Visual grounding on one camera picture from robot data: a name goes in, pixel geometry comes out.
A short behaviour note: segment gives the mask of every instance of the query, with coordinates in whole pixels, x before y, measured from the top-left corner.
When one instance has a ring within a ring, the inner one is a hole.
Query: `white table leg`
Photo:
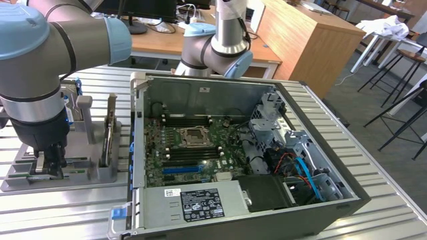
[[[386,63],[389,63],[389,59],[391,58],[394,52],[397,51],[398,47],[401,46],[402,41],[398,41],[393,47],[393,49],[390,50],[387,56],[385,57],[385,59],[382,60],[381,64],[378,65],[378,68],[381,69]]]
[[[373,58],[374,58],[375,54],[381,51],[385,42],[386,42],[386,39],[383,38],[383,39],[381,40],[381,42],[379,42],[379,44],[378,44],[374,52],[371,53],[371,55],[369,56],[367,60],[365,61],[363,66],[369,66],[369,65],[371,64]]]
[[[263,79],[272,79],[279,64],[278,63],[268,63],[268,67],[266,68],[264,75],[262,76]]]
[[[359,57],[359,59],[358,59],[358,62],[355,63],[355,65],[352,66],[352,69],[350,70],[350,72],[351,72],[352,74],[356,72],[360,63],[362,63],[363,60],[366,59],[366,57],[367,57],[367,55],[369,55],[369,53],[370,53],[370,51],[371,51],[371,49],[373,49],[373,47],[374,47],[374,45],[375,45],[375,43],[377,43],[378,40],[379,40],[379,35],[375,34],[371,42],[369,43],[369,45],[367,45],[367,47],[366,47],[366,49],[365,49],[365,52],[362,53],[362,55],[360,55],[360,57]]]
[[[414,87],[411,88],[411,90],[409,91],[409,93],[407,93],[405,96],[407,96],[409,94],[411,94],[411,93],[415,91],[415,89],[419,88],[421,83],[422,83],[426,79],[427,79],[427,74],[422,77],[422,79],[418,81],[418,83],[414,85]],[[401,102],[401,103],[390,110],[389,115],[390,115],[390,116],[394,116],[394,115],[398,113],[398,111],[402,109],[402,107],[407,104],[407,102],[409,102],[410,100],[411,100],[411,98],[409,98],[409,99],[406,99],[403,102]]]

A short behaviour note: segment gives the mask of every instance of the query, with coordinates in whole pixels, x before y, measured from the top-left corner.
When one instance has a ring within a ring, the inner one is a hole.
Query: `warning label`
[[[186,222],[226,216],[219,190],[216,188],[180,192],[182,210]]]

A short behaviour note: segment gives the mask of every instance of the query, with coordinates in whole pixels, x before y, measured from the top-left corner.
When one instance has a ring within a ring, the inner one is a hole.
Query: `metal worktable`
[[[96,67],[75,73],[91,95],[92,119],[103,121],[107,98],[118,93],[116,116],[124,124],[120,160],[115,183],[16,192],[0,191],[0,239],[106,239],[110,208],[127,200],[131,95],[131,68]],[[298,82],[284,82],[348,170],[358,179],[371,202],[351,216],[339,219],[319,235],[307,240],[422,240],[427,239],[427,216],[391,179],[379,163],[332,116],[311,90]],[[302,128],[288,111],[296,130]],[[0,184],[22,142],[8,126],[0,130]]]

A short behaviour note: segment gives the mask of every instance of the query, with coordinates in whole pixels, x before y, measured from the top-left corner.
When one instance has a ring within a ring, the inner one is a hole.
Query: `motherboard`
[[[147,187],[230,181],[252,174],[230,117],[144,119]]]

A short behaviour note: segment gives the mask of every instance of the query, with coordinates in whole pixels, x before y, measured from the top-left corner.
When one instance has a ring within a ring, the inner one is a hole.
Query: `robotic arm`
[[[240,78],[252,62],[251,38],[242,15],[247,0],[216,1],[216,27],[191,23],[176,75],[207,77],[212,70],[226,78]]]
[[[70,124],[62,83],[75,71],[126,60],[132,39],[116,18],[95,19],[102,0],[0,3],[0,101],[23,143],[43,158],[35,174],[63,178]]]

